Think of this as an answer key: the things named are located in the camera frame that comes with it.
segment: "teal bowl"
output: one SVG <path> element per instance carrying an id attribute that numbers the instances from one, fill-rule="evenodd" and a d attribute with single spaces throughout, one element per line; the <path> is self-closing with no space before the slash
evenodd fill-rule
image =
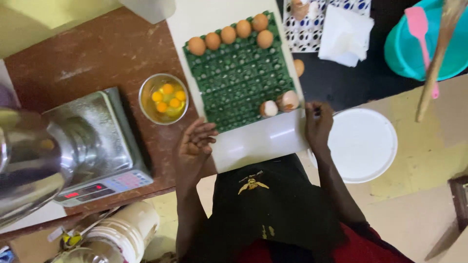
<path id="1" fill-rule="evenodd" d="M 429 56 L 434 56 L 442 15 L 442 0 L 422 0 L 415 4 L 422 7 L 427 16 L 429 30 L 426 34 Z M 456 76 L 468 67 L 468 9 L 463 13 L 453 32 L 437 80 Z M 396 74 L 424 81 L 426 70 L 418 39 L 410 34 L 408 19 L 404 15 L 387 36 L 384 46 L 385 61 Z"/>

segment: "pink spatula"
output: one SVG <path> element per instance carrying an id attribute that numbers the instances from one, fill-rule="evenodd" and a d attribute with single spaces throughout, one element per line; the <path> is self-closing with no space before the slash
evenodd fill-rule
<path id="1" fill-rule="evenodd" d="M 423 51 L 424 66 L 427 70 L 431 59 L 429 58 L 429 52 L 427 51 L 425 35 L 428 29 L 428 22 L 426 13 L 422 7 L 410 7 L 405 9 L 406 18 L 408 19 L 408 29 L 412 36 L 419 40 L 421 50 Z M 432 98 L 437 99 L 439 97 L 439 85 L 436 83 L 432 90 Z"/>

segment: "white egg tray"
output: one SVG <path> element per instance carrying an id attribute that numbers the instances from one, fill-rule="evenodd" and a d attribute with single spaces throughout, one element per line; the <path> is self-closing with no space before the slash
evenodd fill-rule
<path id="1" fill-rule="evenodd" d="M 318 52 L 327 5 L 341 7 L 367 17 L 371 13 L 371 0 L 310 0 L 314 1 L 318 3 L 317 16 L 309 17 L 308 14 L 301 21 L 297 21 L 292 15 L 291 0 L 284 1 L 283 26 L 289 49 L 293 53 Z"/>

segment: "patterned egg tray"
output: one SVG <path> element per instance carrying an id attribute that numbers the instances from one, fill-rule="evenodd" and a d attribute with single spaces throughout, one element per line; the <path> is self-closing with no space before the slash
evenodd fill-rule
<path id="1" fill-rule="evenodd" d="M 206 50 L 202 56 L 191 54 L 188 43 L 183 47 L 206 117 L 216 123 L 219 132 L 261 120 L 260 105 L 264 101 L 276 100 L 284 92 L 295 90 L 274 14 L 268 11 L 263 14 L 268 17 L 268 30 L 274 37 L 270 48 L 261 49 L 257 45 L 258 34 L 254 31 L 245 39 L 238 37 L 232 44 L 221 44 L 215 51 Z"/>
<path id="2" fill-rule="evenodd" d="M 291 52 L 318 52 L 327 5 L 341 7 L 367 17 L 370 16 L 371 0 L 310 0 L 310 2 L 314 1 L 318 2 L 317 16 L 310 17 L 306 15 L 301 21 L 297 21 L 292 15 L 291 0 L 284 1 L 283 26 Z"/>

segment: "metal bowl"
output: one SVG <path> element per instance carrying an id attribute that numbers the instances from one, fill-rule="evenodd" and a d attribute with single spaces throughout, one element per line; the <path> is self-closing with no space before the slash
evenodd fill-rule
<path id="1" fill-rule="evenodd" d="M 175 86 L 175 90 L 183 90 L 186 94 L 186 99 L 183 102 L 183 109 L 180 110 L 180 114 L 168 115 L 167 113 L 160 113 L 156 110 L 156 105 L 151 99 L 151 95 L 154 91 L 158 90 L 160 86 L 164 84 L 171 84 Z M 158 73 L 147 78 L 145 82 L 141 85 L 140 92 L 138 95 L 138 101 L 140 103 L 140 108 L 143 111 L 143 114 L 150 119 L 152 122 L 161 125 L 169 125 L 180 120 L 189 107 L 189 92 L 185 85 L 180 81 L 180 79 L 174 77 L 170 74 Z"/>

